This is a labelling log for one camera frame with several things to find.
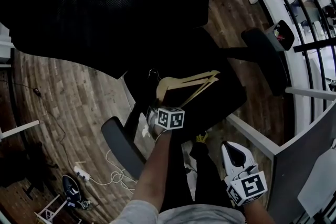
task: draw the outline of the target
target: power strip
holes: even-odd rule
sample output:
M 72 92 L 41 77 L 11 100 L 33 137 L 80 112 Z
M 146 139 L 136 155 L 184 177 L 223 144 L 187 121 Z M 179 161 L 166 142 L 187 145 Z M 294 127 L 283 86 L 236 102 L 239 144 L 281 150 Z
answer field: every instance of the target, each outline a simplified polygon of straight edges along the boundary
M 79 176 L 81 179 L 84 181 L 89 181 L 90 180 L 90 174 L 85 172 L 83 169 L 79 168 L 77 165 L 73 169 L 76 173 L 77 176 Z

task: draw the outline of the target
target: gray sleeve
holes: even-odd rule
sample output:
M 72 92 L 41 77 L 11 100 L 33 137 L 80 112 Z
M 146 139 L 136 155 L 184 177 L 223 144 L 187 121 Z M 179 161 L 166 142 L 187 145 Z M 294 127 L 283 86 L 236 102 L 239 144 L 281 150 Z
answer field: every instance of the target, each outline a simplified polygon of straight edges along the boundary
M 133 200 L 110 224 L 156 224 L 158 216 L 157 209 L 149 202 Z

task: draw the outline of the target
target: wooden hanger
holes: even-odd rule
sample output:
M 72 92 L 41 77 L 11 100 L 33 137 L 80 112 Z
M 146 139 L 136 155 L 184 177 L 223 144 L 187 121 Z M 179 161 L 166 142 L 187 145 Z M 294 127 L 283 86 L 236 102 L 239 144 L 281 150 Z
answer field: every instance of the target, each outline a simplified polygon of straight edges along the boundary
M 163 78 L 159 82 L 159 85 L 156 88 L 156 98 L 162 103 L 167 90 L 179 89 L 179 88 L 202 84 L 202 86 L 198 88 L 196 92 L 193 93 L 193 95 L 191 96 L 192 98 L 190 97 L 191 99 L 190 98 L 187 99 L 187 101 L 190 99 L 188 101 L 190 102 L 193 98 L 195 98 L 198 95 L 198 93 L 201 93 L 207 87 L 209 87 L 212 83 L 217 81 L 218 79 L 215 78 L 215 76 L 219 73 L 220 73 L 219 71 L 213 70 L 213 71 L 197 74 L 197 75 L 194 75 L 188 78 L 183 78 L 183 79 L 176 79 L 176 78 L 171 78 L 171 77 Z

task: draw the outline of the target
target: black pants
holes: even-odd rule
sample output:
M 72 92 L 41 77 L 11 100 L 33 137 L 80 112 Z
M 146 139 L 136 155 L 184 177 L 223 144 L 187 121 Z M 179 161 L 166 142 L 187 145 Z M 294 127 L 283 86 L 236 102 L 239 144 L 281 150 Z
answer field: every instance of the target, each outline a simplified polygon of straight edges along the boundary
M 193 201 L 184 168 L 181 144 L 172 136 L 169 152 L 166 191 L 161 212 L 191 204 L 208 204 L 232 208 L 217 167 L 203 143 L 195 143 L 190 155 L 197 161 L 197 184 Z

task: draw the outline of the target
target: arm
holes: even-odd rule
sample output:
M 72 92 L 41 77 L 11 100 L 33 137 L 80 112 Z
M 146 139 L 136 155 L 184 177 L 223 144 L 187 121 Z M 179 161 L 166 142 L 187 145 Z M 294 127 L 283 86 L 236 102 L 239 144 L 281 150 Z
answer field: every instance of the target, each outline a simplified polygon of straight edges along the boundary
M 147 160 L 132 200 L 147 201 L 160 212 L 166 186 L 171 132 L 160 136 Z
M 244 205 L 244 211 L 248 224 L 275 224 L 272 217 L 257 200 Z

